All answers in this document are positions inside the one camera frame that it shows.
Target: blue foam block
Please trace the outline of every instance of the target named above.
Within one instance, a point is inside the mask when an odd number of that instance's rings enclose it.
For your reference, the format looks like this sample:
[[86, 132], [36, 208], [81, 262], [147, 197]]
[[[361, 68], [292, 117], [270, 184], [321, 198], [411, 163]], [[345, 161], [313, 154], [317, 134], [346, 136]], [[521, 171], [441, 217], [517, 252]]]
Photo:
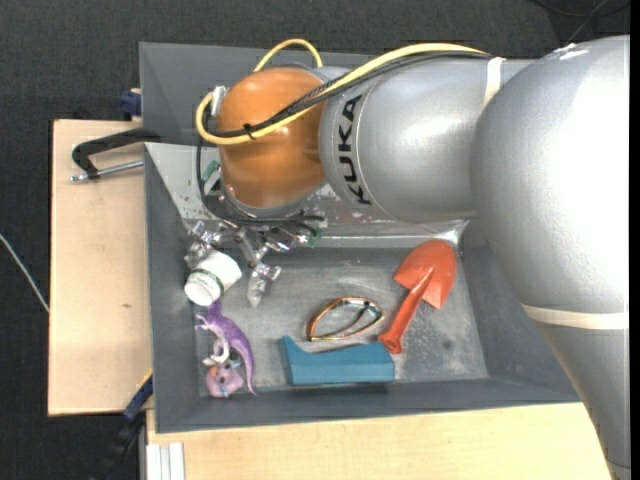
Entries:
[[351, 384], [393, 382], [395, 365], [382, 343], [354, 345], [310, 354], [289, 336], [282, 338], [289, 361], [290, 382], [301, 384]]

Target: purple dinosaur toy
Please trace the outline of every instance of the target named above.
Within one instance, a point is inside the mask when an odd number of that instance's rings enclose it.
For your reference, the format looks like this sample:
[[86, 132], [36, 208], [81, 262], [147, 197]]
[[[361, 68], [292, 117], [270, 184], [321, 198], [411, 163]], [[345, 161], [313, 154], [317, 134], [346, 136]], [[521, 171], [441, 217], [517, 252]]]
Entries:
[[215, 365], [207, 372], [205, 378], [209, 393], [216, 398], [228, 398], [242, 386], [242, 377], [230, 366], [231, 361], [228, 360], [229, 351], [233, 349], [240, 354], [244, 362], [249, 391], [257, 395], [253, 387], [254, 359], [249, 340], [233, 320], [222, 315], [220, 301], [214, 302], [207, 309], [206, 317], [196, 315], [196, 318], [202, 321], [196, 328], [209, 330], [216, 335], [214, 354], [204, 361], [207, 365]]

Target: wooden board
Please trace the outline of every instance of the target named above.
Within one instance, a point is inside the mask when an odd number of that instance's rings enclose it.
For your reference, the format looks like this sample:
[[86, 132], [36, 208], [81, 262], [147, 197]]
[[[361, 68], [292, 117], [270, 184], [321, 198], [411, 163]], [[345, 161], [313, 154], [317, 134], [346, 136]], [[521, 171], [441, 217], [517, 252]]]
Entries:
[[188, 480], [608, 480], [580, 403], [156, 434], [184, 443]]
[[[75, 145], [140, 123], [53, 125], [49, 414], [121, 411], [151, 368], [143, 169], [97, 182]], [[138, 160], [137, 144], [96, 155], [98, 168]]]

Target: white cylinder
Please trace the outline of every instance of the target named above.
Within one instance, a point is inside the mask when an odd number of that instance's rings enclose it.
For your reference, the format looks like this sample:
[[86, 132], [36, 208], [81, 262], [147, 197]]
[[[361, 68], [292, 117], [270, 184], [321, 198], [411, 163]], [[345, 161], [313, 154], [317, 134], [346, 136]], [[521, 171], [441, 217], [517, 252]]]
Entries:
[[184, 292], [194, 304], [210, 306], [241, 277], [240, 267], [231, 257], [213, 251], [191, 271]]

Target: black floor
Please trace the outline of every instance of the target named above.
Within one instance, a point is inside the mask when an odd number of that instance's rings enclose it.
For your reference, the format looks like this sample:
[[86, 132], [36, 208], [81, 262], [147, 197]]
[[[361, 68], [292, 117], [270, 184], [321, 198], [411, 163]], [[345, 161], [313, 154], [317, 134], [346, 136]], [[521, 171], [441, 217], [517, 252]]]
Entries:
[[[544, 1], [562, 12], [529, 0], [0, 0], [0, 233], [47, 294], [48, 123], [121, 119], [139, 41], [268, 48], [301, 36], [366, 53], [447, 41], [539, 57], [630, 33], [630, 8], [610, 13], [629, 0]], [[47, 353], [47, 314], [0, 245], [0, 480], [87, 478], [118, 429], [113, 415], [47, 418]]]

